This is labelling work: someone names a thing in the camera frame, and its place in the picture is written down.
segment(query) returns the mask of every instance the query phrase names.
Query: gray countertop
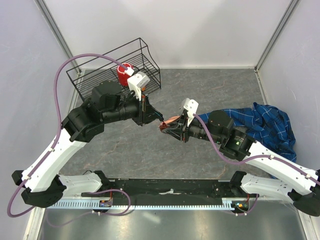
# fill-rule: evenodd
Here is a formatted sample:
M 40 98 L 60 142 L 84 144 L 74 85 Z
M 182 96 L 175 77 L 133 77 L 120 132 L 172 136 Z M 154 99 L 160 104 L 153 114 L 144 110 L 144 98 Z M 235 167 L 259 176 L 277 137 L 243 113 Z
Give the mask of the gray countertop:
M 253 69 L 163 69 L 161 82 L 162 89 L 151 93 L 149 99 L 165 119 L 181 114 L 179 107 L 185 98 L 199 103 L 198 114 L 263 103 Z M 102 170 L 108 178 L 230 179 L 240 170 L 269 176 L 247 164 L 226 164 L 209 142 L 194 138 L 180 142 L 161 133 L 159 124 L 154 121 L 141 127 L 132 120 L 107 124 L 60 173 Z

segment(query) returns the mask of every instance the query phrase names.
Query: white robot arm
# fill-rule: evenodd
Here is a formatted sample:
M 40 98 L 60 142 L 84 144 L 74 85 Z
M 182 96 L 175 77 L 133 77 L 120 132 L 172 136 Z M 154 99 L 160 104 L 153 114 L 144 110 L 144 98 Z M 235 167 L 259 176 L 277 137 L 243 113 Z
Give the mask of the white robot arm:
M 12 174 L 16 185 L 27 179 L 24 185 L 26 189 L 21 194 L 24 202 L 46 208 L 62 197 L 98 191 L 107 180 L 102 171 L 77 176 L 58 173 L 77 151 L 104 131 L 105 124 L 132 119 L 137 125 L 143 126 L 156 119 L 163 121 L 162 114 L 152 107 L 148 96 L 141 91 L 149 81 L 143 72 L 131 76 L 128 79 L 130 93 L 124 99 L 121 99 L 122 88 L 117 82 L 105 81 L 96 86 L 92 97 L 73 109 L 62 121 L 55 148 L 51 149 L 53 140 L 29 168 L 16 170 Z M 28 177 L 48 151 L 51 153 L 45 161 Z
M 197 107 L 195 100 L 187 98 L 182 103 L 182 115 L 163 123 L 160 130 L 185 143 L 189 137 L 210 141 L 226 162 L 235 165 L 246 163 L 278 178 L 257 177 L 237 171 L 229 184 L 235 196 L 245 192 L 274 197 L 293 203 L 304 213 L 320 216 L 320 171 L 291 162 L 244 132 L 234 129 L 232 118 L 222 110 L 212 111 L 208 123 L 204 123 L 195 114 Z M 219 150 L 215 143 L 221 145 Z M 222 154 L 239 162 L 230 161 Z

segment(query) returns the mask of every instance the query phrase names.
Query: wire basket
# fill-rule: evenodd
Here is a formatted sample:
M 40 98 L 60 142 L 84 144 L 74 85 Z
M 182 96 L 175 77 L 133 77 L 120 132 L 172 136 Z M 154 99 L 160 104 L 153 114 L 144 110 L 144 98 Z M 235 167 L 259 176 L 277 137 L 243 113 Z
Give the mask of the wire basket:
M 122 46 L 119 46 L 103 55 L 114 58 L 121 63 L 129 63 L 133 66 L 134 72 L 144 72 L 150 78 L 150 82 L 145 86 L 143 93 L 150 94 L 155 90 L 161 89 L 161 75 L 159 66 L 152 58 L 149 47 L 140 37 Z M 66 71 L 71 83 L 79 93 L 82 101 L 91 97 L 92 89 L 103 81 L 119 82 L 117 74 L 118 65 L 107 62 L 105 59 L 93 58 L 79 64 Z M 84 74 L 73 79 L 70 71 L 79 68 Z M 127 86 L 121 86 L 124 94 L 129 93 Z

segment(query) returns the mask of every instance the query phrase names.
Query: purple cable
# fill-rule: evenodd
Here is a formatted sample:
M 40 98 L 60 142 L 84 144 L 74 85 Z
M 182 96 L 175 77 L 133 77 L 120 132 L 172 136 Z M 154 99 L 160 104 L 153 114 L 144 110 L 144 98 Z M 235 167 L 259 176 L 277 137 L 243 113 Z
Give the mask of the purple cable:
M 220 157 L 223 161 L 225 161 L 226 163 L 232 164 L 232 165 L 242 165 L 242 164 L 245 164 L 246 162 L 248 162 L 248 161 L 250 161 L 250 160 L 253 160 L 253 159 L 271 158 L 271 155 L 256 155 L 256 156 L 251 156 L 251 157 L 249 157 L 249 158 L 247 158 L 247 159 L 245 159 L 245 160 L 242 160 L 242 161 L 237 161 L 237 162 L 235 162 L 235 161 L 230 161 L 229 159 L 225 158 L 225 157 L 221 154 L 221 152 L 219 152 L 219 150 L 218 150 L 218 148 L 217 148 L 214 140 L 213 140 L 212 137 L 211 137 L 211 134 L 210 134 L 210 132 L 209 132 L 209 130 L 208 130 L 205 122 L 201 119 L 201 117 L 200 117 L 199 115 L 197 115 L 197 114 L 193 114 L 193 116 L 194 116 L 196 119 L 198 119 L 199 122 L 202 124 L 202 126 L 203 126 L 203 128 L 204 128 L 204 130 L 205 130 L 205 133 L 207 134 L 207 136 L 208 136 L 208 138 L 209 138 L 209 140 L 210 140 L 210 142 L 211 142 L 214 150 L 215 150 L 216 153 L 219 155 L 219 157 Z M 287 166 L 289 166 L 289 167 L 291 167 L 292 169 L 298 171 L 300 174 L 302 174 L 302 175 L 304 175 L 304 176 L 307 176 L 307 173 L 305 173 L 305 172 L 304 172 L 303 170 L 301 170 L 300 168 L 298 168 L 298 167 L 290 164 L 289 162 L 287 162 L 287 161 L 285 161 L 285 160 L 283 160 L 283 159 L 281 159 L 281 158 L 279 158 L 279 157 L 276 157 L 276 156 L 274 156 L 273 159 L 274 159 L 274 160 L 277 160 L 277 161 L 279 161 L 279 162 L 281 162 L 281 163 L 283 163 L 283 164 L 285 164 L 285 165 L 287 165 Z M 310 176 L 309 179 L 320 186 L 320 181 L 316 180 L 316 179 L 313 178 L 312 176 Z
M 55 77 L 54 77 L 54 81 L 53 81 L 53 97 L 54 97 L 54 104 L 55 104 L 55 109 L 56 109 L 56 115 L 57 115 L 57 120 L 58 120 L 58 127 L 56 130 L 56 137 L 53 141 L 53 144 L 51 145 L 51 148 L 54 149 L 59 141 L 60 135 L 61 135 L 61 113 L 60 113 L 60 107 L 59 107 L 59 102 L 58 102 L 58 93 L 57 93 L 57 85 L 58 85 L 58 78 L 59 75 L 62 71 L 62 69 L 70 62 L 79 59 L 79 58 L 84 58 L 84 57 L 97 57 L 97 58 L 102 58 L 102 59 L 106 59 L 109 60 L 111 62 L 114 62 L 115 64 L 118 64 L 119 66 L 123 67 L 125 70 L 127 70 L 128 68 L 123 65 L 121 62 L 112 59 L 111 57 L 108 56 L 104 56 L 104 55 L 100 55 L 100 54 L 96 54 L 96 53 L 85 53 L 85 54 L 80 54 L 74 57 L 71 57 L 70 59 L 66 60 L 57 70 Z M 29 178 L 31 178 L 31 176 L 34 174 L 34 172 L 41 166 L 41 164 L 47 159 L 47 157 L 50 155 L 51 151 L 47 151 L 45 153 L 45 155 L 41 158 L 41 160 L 34 166 L 34 168 L 29 172 L 29 174 L 27 175 L 28 178 L 23 180 L 22 183 L 17 187 L 17 189 L 14 191 L 13 195 L 11 196 L 7 209 L 6 209 L 6 213 L 10 218 L 17 218 L 20 217 L 28 212 L 30 212 L 34 206 L 30 207 L 29 209 L 18 213 L 18 214 L 12 214 L 11 213 L 11 207 L 12 204 L 16 198 L 16 196 L 18 195 L 19 191 L 23 188 L 23 186 L 26 184 L 26 182 L 28 181 Z
M 122 216 L 122 215 L 124 215 L 129 210 L 129 208 L 131 207 L 131 199 L 130 199 L 129 195 L 125 191 L 122 191 L 122 190 L 119 190 L 119 189 L 108 189 L 108 190 L 98 191 L 98 192 L 87 192 L 87 194 L 95 194 L 96 195 L 96 194 L 104 194 L 104 193 L 108 193 L 108 192 L 119 192 L 119 193 L 122 193 L 123 195 L 125 195 L 127 197 L 127 199 L 128 199 L 128 207 L 124 211 L 122 211 L 120 213 L 101 212 L 100 214 L 101 215 L 108 215 L 108 216 Z M 68 224 L 72 223 L 73 221 L 78 220 L 79 218 L 82 218 L 82 217 L 84 217 L 84 216 L 86 216 L 88 214 L 91 214 L 91 213 L 92 213 L 92 211 L 84 212 L 81 215 L 77 216 L 76 218 L 74 218 L 74 219 L 72 219 L 70 221 L 67 221 L 67 222 L 65 222 L 65 223 L 63 223 L 61 225 L 54 225 L 51 222 L 49 222 L 48 214 L 46 214 L 45 220 L 46 220 L 46 222 L 48 223 L 48 225 L 50 227 L 52 227 L 52 228 L 61 228 L 61 227 L 64 227 L 65 225 L 68 225 Z

